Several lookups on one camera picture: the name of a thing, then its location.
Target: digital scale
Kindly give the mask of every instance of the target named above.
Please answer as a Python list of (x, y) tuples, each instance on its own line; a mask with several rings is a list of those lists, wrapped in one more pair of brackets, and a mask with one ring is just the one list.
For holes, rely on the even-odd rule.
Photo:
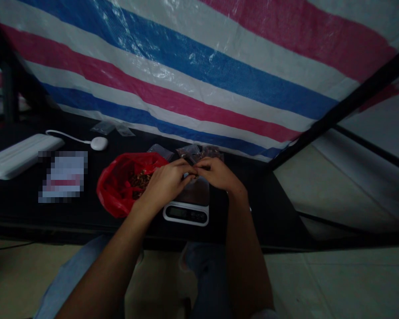
[(170, 222), (206, 226), (208, 224), (208, 208), (210, 203), (210, 186), (200, 176), (185, 186), (173, 201), (164, 206), (163, 217)]

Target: wire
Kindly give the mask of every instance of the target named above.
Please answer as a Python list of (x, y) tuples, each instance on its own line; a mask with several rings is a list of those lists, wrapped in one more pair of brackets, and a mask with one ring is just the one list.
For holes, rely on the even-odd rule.
[(35, 241), (29, 242), (29, 243), (26, 243), (26, 244), (20, 244), (20, 245), (15, 245), (15, 246), (3, 247), (3, 248), (0, 248), (0, 250), (10, 249), (10, 248), (16, 248), (16, 247), (22, 247), (22, 246), (28, 246), (28, 245), (32, 245), (32, 244), (35, 244)]
[(46, 134), (47, 134), (47, 135), (50, 135), (49, 133), (58, 133), (58, 134), (62, 134), (62, 135), (64, 135), (64, 136), (66, 136), (66, 137), (69, 137), (69, 138), (71, 138), (71, 139), (73, 139), (73, 140), (76, 140), (76, 141), (78, 141), (78, 142), (85, 143), (85, 144), (90, 144), (90, 143), (91, 143), (91, 141), (79, 140), (79, 139), (77, 139), (77, 138), (75, 138), (75, 137), (73, 137), (73, 136), (71, 136), (71, 135), (62, 133), (62, 132), (60, 132), (60, 131), (47, 130), (47, 131), (46, 131)]

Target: red plastic bag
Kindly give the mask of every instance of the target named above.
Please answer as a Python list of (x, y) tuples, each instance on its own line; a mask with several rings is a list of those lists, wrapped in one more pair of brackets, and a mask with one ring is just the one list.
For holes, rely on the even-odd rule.
[(96, 193), (105, 209), (115, 218), (126, 217), (136, 201), (133, 192), (144, 191), (132, 187), (129, 180), (143, 172), (152, 174), (168, 162), (158, 153), (124, 153), (118, 156), (99, 177)]

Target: jeans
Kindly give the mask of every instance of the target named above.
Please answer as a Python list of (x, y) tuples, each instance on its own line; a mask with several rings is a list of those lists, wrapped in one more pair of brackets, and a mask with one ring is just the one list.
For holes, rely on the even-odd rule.
[[(35, 319), (53, 319), (77, 283), (102, 252), (109, 238), (98, 237), (83, 246), (66, 264), (46, 290)], [(191, 318), (232, 318), (226, 280), (224, 246), (190, 243), (186, 263), (198, 279), (198, 296)], [(124, 318), (124, 304), (116, 318)]]

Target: hand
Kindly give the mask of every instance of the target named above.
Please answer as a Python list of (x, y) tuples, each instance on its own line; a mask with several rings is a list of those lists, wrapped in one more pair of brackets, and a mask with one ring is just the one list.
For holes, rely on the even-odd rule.
[(211, 185), (228, 193), (246, 192), (244, 185), (234, 173), (218, 158), (204, 157), (194, 165), (198, 175), (203, 176)]
[[(182, 180), (185, 173), (190, 175)], [(184, 159), (158, 168), (141, 198), (134, 203), (132, 211), (147, 207), (148, 212), (151, 211), (154, 217), (161, 208), (176, 198), (196, 175), (196, 170)]]

